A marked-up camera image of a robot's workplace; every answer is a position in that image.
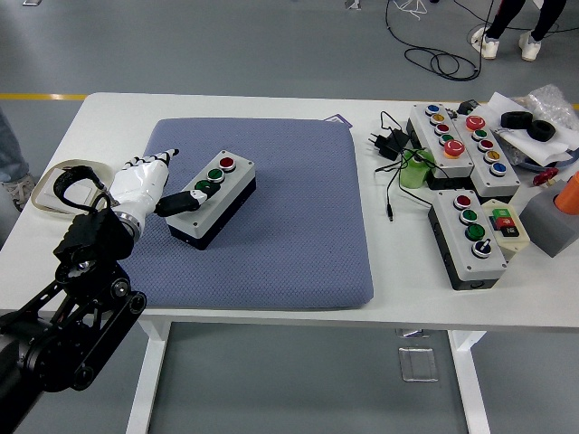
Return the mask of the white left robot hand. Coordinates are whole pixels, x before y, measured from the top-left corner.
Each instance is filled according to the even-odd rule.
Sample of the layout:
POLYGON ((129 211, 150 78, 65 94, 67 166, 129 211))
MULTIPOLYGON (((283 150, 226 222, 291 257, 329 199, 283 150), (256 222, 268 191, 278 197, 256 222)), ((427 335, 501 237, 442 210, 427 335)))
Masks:
POLYGON ((109 190, 117 203, 112 210, 120 220, 144 226, 146 217, 153 212, 161 217, 193 212, 218 191, 209 185, 162 198, 170 160, 178 153, 172 148, 152 156, 134 157, 116 173, 109 190))

